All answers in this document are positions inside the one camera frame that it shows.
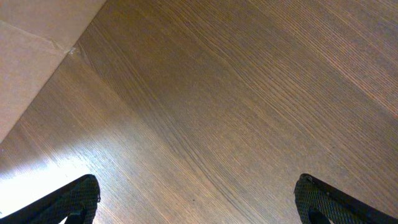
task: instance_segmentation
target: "cardboard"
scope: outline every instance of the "cardboard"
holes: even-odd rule
[[[105,0],[0,0],[0,142]]]

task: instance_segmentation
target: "wood grain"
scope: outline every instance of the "wood grain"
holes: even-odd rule
[[[91,172],[97,223],[300,223],[307,172],[397,216],[397,14],[110,0],[0,145],[0,184]]]

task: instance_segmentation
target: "brown wood tabletop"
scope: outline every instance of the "brown wood tabletop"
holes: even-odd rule
[[[397,217],[397,27],[395,0],[109,0],[1,143],[0,185],[92,173],[96,223],[300,223],[306,172]]]

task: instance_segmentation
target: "black object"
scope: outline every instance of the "black object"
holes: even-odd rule
[[[395,218],[335,189],[309,175],[302,174],[294,190],[298,214],[304,224],[398,223]]]
[[[100,187],[93,175],[84,175],[36,202],[0,219],[8,223],[93,223]]]

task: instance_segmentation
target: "cardboard box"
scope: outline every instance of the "cardboard box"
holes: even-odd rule
[[[0,0],[0,142],[105,0]]]

